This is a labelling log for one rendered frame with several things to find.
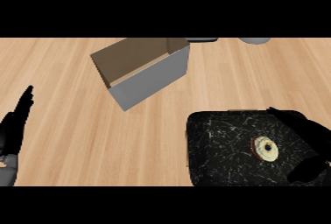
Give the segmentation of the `grey cardboard box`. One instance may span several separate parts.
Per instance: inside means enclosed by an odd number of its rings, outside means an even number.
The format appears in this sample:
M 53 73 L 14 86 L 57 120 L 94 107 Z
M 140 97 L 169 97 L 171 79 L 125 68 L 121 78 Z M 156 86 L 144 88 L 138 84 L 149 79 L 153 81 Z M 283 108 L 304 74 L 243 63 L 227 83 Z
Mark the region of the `grey cardboard box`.
M 186 74 L 189 50 L 184 38 L 124 38 L 90 54 L 124 111 Z

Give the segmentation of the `cream cupcake with red wrapper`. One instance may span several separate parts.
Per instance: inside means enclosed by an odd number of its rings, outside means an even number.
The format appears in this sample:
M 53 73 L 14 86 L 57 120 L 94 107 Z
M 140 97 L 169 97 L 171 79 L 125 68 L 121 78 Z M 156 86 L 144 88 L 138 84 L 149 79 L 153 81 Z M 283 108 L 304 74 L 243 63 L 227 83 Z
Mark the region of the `cream cupcake with red wrapper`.
M 274 141 L 267 136 L 255 136 L 251 140 L 252 154 L 265 162 L 273 162 L 279 156 Z

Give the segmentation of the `dark grey flat object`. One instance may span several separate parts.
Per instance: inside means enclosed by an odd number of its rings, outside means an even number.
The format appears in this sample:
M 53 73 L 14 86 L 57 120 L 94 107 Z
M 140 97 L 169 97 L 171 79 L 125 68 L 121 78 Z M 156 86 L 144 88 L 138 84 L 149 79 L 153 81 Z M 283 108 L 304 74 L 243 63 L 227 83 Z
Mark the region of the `dark grey flat object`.
M 190 43 L 214 42 L 218 38 L 186 38 Z

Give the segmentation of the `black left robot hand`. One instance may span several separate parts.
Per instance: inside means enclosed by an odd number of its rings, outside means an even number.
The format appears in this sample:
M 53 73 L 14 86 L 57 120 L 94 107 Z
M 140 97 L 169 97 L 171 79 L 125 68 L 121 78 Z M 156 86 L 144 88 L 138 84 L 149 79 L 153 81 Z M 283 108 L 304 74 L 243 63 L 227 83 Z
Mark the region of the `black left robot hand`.
M 33 104 L 32 86 L 26 87 L 20 95 L 14 110 L 4 115 L 0 122 L 0 157 L 17 154 L 23 142 L 23 131 L 29 109 Z

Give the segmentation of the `black marble tray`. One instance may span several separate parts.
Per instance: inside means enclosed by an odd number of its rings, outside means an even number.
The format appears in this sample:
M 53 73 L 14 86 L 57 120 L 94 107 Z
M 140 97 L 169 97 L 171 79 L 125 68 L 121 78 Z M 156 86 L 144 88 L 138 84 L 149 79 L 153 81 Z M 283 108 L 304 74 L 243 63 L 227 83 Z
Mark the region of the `black marble tray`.
M 282 110 L 305 118 L 294 110 Z M 265 162 L 251 151 L 251 140 L 268 137 L 279 150 Z M 187 117 L 187 162 L 194 186 L 331 186 L 331 168 L 304 183 L 286 176 L 299 162 L 317 153 L 291 128 L 265 110 L 200 111 Z

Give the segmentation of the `grey round object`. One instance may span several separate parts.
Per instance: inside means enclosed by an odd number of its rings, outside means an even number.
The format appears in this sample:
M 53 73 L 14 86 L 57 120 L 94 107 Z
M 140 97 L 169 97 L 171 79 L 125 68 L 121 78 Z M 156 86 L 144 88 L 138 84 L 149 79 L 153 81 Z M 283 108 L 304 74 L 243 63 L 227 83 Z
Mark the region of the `grey round object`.
M 239 38 L 239 40 L 246 44 L 261 45 L 270 40 L 270 38 Z

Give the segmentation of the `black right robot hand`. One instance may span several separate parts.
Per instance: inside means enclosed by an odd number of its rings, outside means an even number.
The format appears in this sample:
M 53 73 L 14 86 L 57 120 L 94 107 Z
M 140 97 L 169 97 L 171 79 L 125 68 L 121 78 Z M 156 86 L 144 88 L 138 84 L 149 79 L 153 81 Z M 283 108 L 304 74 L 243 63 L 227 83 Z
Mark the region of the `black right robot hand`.
M 317 153 L 314 157 L 305 158 L 299 162 L 286 176 L 289 183 L 307 183 L 317 178 L 325 169 L 331 168 L 331 129 L 317 122 L 289 115 L 273 107 L 265 112 L 291 128 Z

